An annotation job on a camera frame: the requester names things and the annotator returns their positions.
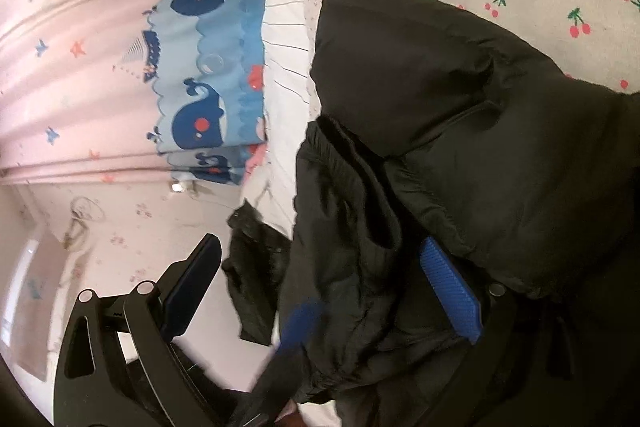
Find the black puffer jacket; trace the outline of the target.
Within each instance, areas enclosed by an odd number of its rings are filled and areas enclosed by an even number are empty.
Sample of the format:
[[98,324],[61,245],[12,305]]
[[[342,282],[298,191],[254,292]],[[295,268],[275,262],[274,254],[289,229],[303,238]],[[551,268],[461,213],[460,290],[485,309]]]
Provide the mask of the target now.
[[[322,0],[279,314],[345,426],[639,421],[639,98],[437,0]],[[472,345],[421,268],[506,286]]]

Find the black garment by headboard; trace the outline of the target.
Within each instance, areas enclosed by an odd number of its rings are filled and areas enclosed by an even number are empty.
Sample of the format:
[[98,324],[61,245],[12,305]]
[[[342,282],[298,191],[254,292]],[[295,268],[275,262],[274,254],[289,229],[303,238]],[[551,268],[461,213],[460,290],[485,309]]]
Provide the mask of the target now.
[[241,323],[240,338],[270,346],[291,241],[262,222],[247,200],[232,212],[228,225],[231,239],[221,269]]

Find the whale print curtain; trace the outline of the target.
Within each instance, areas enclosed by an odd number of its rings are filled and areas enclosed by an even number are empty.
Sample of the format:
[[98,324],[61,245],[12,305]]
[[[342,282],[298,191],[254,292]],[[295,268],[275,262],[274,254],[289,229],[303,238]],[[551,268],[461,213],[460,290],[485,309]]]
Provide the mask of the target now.
[[1,0],[1,180],[240,184],[266,0]]

